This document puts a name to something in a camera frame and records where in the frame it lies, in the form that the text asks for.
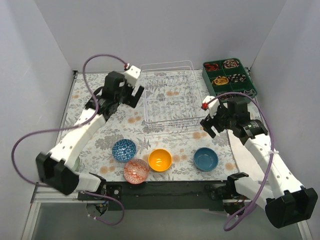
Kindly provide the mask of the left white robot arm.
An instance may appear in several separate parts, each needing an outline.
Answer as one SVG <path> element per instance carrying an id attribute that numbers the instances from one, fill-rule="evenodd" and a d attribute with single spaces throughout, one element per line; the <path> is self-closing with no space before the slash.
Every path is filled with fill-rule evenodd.
<path id="1" fill-rule="evenodd" d="M 75 191 L 88 191 L 95 200 L 106 196 L 103 178 L 93 173 L 76 171 L 78 157 L 95 132 L 103 127 L 117 111 L 120 104 L 132 108 L 137 106 L 144 87 L 135 91 L 141 70 L 135 66 L 124 73 L 112 71 L 104 79 L 104 86 L 98 88 L 86 103 L 74 129 L 48 153 L 36 157 L 39 179 L 64 195 Z"/>

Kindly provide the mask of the dark blue bowl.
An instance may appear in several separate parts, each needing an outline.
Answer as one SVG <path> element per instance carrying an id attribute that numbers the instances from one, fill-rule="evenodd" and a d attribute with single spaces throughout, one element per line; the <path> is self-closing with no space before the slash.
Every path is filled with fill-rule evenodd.
<path id="1" fill-rule="evenodd" d="M 195 151 L 193 155 L 193 163 L 198 170 L 202 172 L 210 172 L 217 167 L 219 158 L 213 149 L 201 147 Z"/>

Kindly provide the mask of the white wire dish rack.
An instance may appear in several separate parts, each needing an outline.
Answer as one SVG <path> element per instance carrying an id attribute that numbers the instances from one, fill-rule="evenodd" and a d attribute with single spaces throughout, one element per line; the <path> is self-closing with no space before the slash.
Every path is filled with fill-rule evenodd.
<path id="1" fill-rule="evenodd" d="M 140 66 L 144 121 L 150 132 L 195 127 L 204 117 L 201 91 L 190 60 Z"/>

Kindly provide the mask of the green compartment tray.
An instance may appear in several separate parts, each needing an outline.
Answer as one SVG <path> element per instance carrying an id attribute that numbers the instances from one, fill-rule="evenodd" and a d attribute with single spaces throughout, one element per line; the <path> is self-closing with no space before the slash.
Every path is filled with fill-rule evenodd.
<path id="1" fill-rule="evenodd" d="M 212 96 L 239 92 L 254 98 L 258 94 L 248 71 L 238 58 L 204 62 L 202 77 Z"/>

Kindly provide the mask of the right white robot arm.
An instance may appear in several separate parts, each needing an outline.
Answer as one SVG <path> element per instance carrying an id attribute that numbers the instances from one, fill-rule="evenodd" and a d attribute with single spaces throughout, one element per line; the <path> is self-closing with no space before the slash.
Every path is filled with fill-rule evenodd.
<path id="1" fill-rule="evenodd" d="M 211 138 L 225 130 L 232 131 L 250 152 L 264 172 L 261 183 L 247 173 L 240 172 L 227 177 L 226 192 L 232 199 L 244 196 L 250 203 L 233 213 L 223 229 L 233 230 L 256 207 L 264 210 L 269 222 L 277 229 L 311 218 L 318 200 L 314 188 L 306 188 L 289 170 L 280 153 L 267 121 L 252 119 L 247 101 L 252 98 L 244 93 L 232 93 L 226 104 L 218 96 L 206 96 L 201 108 L 208 115 L 201 120 L 203 130 Z"/>

